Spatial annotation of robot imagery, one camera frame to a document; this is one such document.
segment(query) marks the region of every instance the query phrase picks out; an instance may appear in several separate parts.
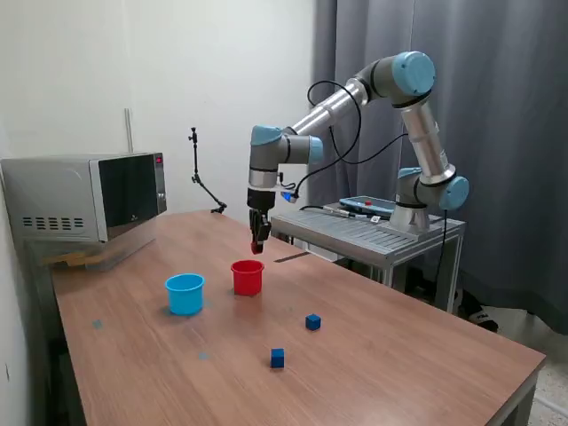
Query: microwave oven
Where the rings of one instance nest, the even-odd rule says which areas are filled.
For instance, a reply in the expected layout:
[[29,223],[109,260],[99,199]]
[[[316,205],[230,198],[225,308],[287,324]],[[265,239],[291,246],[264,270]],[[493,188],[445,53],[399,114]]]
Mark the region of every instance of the microwave oven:
[[0,162],[12,230],[38,241],[107,242],[166,211],[162,153]]

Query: blue cube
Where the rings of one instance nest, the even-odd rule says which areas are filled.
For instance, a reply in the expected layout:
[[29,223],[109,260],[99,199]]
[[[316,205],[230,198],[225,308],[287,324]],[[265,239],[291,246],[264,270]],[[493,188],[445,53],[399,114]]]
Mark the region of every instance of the blue cube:
[[305,327],[308,330],[316,331],[321,327],[321,318],[315,313],[305,317]]
[[284,350],[281,348],[270,350],[270,367],[284,368]]

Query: white wall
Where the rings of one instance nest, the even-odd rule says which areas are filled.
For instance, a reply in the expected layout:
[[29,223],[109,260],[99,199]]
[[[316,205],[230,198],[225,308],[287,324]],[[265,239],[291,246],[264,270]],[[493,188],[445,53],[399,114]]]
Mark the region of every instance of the white wall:
[[[307,111],[315,0],[19,0],[0,9],[0,116],[16,156],[163,151],[169,212],[248,221],[249,139]],[[297,181],[305,166],[284,168]],[[297,209],[277,197],[275,211]]]
[[0,6],[0,116],[16,156],[124,152],[129,64],[121,2]]
[[[126,0],[126,9],[134,145],[164,152],[169,210],[216,207],[191,183],[194,126],[202,179],[227,215],[248,222],[252,127],[286,127],[308,110],[315,1]],[[305,166],[283,170],[297,181]],[[275,211],[298,208],[277,199]]]
[[[0,122],[0,158],[7,155],[7,145]],[[20,271],[0,186],[0,423],[6,426],[31,422],[31,368],[22,321],[26,307],[20,309],[19,285]]]

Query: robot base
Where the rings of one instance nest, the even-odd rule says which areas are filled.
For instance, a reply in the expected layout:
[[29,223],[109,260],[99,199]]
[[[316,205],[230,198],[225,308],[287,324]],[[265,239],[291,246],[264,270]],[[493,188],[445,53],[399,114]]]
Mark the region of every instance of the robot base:
[[397,205],[390,215],[390,225],[403,233],[425,233],[430,229],[426,208],[413,209]]

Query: floor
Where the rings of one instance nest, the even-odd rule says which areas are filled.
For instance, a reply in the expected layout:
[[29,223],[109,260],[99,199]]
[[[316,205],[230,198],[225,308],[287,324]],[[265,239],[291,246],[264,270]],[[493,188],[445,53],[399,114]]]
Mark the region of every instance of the floor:
[[[568,408],[568,335],[559,335],[538,317],[514,309],[486,308],[500,326],[499,333],[547,355],[537,382],[537,394]],[[532,404],[531,426],[568,426],[568,419],[543,406]]]

